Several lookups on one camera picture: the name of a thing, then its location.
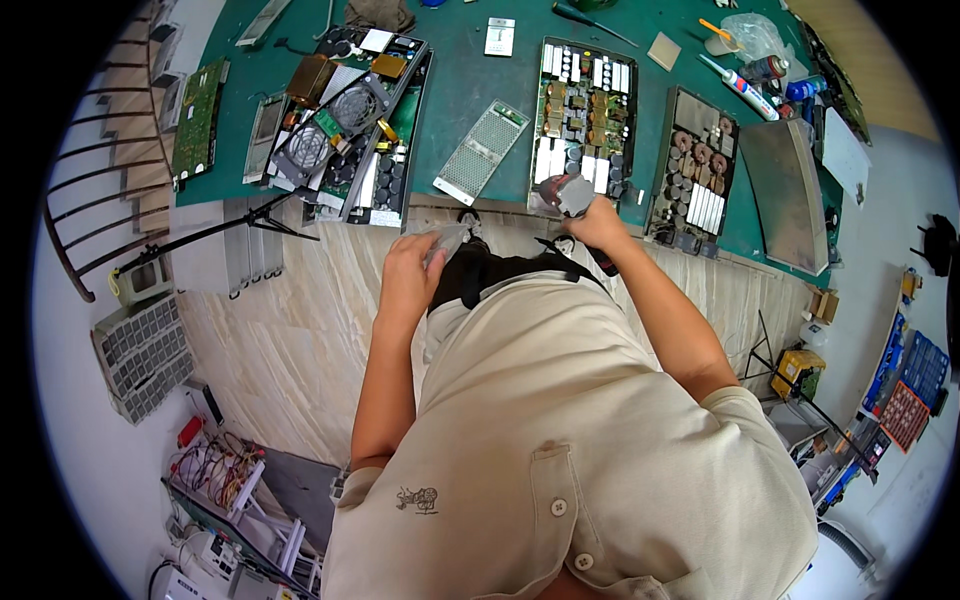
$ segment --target power drill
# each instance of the power drill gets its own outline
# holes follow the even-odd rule
[[[587,214],[590,203],[596,197],[593,184],[584,179],[580,173],[549,177],[540,183],[538,191],[544,202],[556,206],[564,216],[573,219],[579,219]],[[604,275],[613,277],[619,273],[613,261],[602,251],[590,246],[587,246],[587,250]]]

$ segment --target tiled floor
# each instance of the tiled floor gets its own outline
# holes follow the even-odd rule
[[[297,223],[299,210],[290,203],[285,221]],[[455,211],[413,208],[409,229],[455,220]],[[533,237],[552,238],[559,228],[555,222],[499,213],[482,213],[482,222],[484,238],[501,255],[535,255],[541,246]],[[279,450],[343,465],[367,367],[383,257],[397,232],[331,223],[304,232],[323,241],[285,238],[283,276],[252,285],[237,300],[186,292],[179,296],[180,313],[198,376],[210,385],[233,430]],[[737,374],[761,336],[758,309],[774,352],[784,340],[796,338],[809,300],[798,279],[657,247],[647,250],[713,325]],[[645,339],[619,277],[603,276],[583,246],[574,258],[612,289]],[[418,394],[425,373],[422,325],[413,352]],[[767,394],[765,377],[751,383],[761,396]]]

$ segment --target man's left hand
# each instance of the man's left hand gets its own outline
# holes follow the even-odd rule
[[[390,247],[383,261],[380,308],[374,323],[378,328],[413,339],[444,270],[446,249],[435,252],[430,264],[423,268],[423,259],[440,236],[439,231],[407,235]]]

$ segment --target green workbench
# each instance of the green workbench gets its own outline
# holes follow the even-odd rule
[[[346,0],[335,0],[335,23],[343,22],[346,3]],[[223,55],[231,61],[220,106],[216,163],[209,173],[187,181],[186,189],[178,194],[177,205],[250,195],[251,187],[241,182],[257,104],[256,98],[249,97],[256,91],[270,94],[284,89],[300,62],[300,57],[274,48],[273,43],[286,36],[292,47],[312,50],[316,42],[311,36],[324,30],[326,2],[293,0],[261,46],[234,47],[235,39],[263,4],[264,0],[227,0],[206,44],[201,64]],[[777,24],[784,43],[792,43],[798,55],[803,53],[797,21],[789,12],[781,10],[776,0],[742,0],[737,11],[719,9],[709,0],[620,0],[613,8],[594,13],[599,21],[637,43],[638,49],[599,29],[553,14],[552,4],[552,0],[478,0],[469,4],[447,0],[431,10],[407,0],[407,6],[417,16],[417,26],[411,35],[427,40],[435,50],[422,120],[418,124],[417,147],[412,149],[417,153],[414,192],[438,193],[432,185],[433,179],[493,99],[499,98],[528,116],[533,115],[543,37],[564,37],[637,60],[639,110],[634,172],[629,179],[646,193],[642,205],[622,205],[620,216],[627,223],[642,226],[660,151],[667,90],[671,86],[679,84],[701,95],[733,115],[741,125],[761,122],[758,114],[697,60],[697,54],[704,52],[703,40],[709,33],[698,19],[703,17],[719,24],[725,16],[737,12],[759,12]],[[483,54],[487,19],[491,16],[516,20],[514,54],[510,58]],[[669,73],[646,57],[658,32],[664,32],[683,48]],[[800,59],[809,66],[806,57]],[[733,55],[720,57],[718,62],[734,69],[741,64]],[[533,135],[533,130],[527,128],[487,183],[484,198],[526,203]],[[833,205],[839,212],[842,189],[826,172],[821,170],[820,175],[825,205]],[[718,240],[723,250],[793,273],[822,287],[828,285],[829,271],[811,277],[763,256],[754,192],[744,168],[738,170],[733,180],[727,211],[724,231]]]

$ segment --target orange component tray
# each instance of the orange component tray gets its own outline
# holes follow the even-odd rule
[[[902,381],[890,394],[883,413],[880,415],[880,427],[894,441],[904,454],[924,430],[930,409],[916,394],[910,391]]]

